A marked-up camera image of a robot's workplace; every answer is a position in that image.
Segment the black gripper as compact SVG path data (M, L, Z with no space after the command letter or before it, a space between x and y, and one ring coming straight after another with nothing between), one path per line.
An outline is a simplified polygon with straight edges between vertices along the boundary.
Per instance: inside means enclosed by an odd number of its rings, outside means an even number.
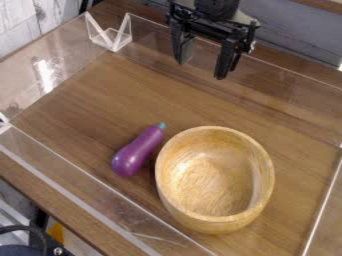
M214 77L223 80L235 70L242 52L255 46L259 21L239 9L241 0L170 0L167 22L176 62L192 58L195 36L220 42Z

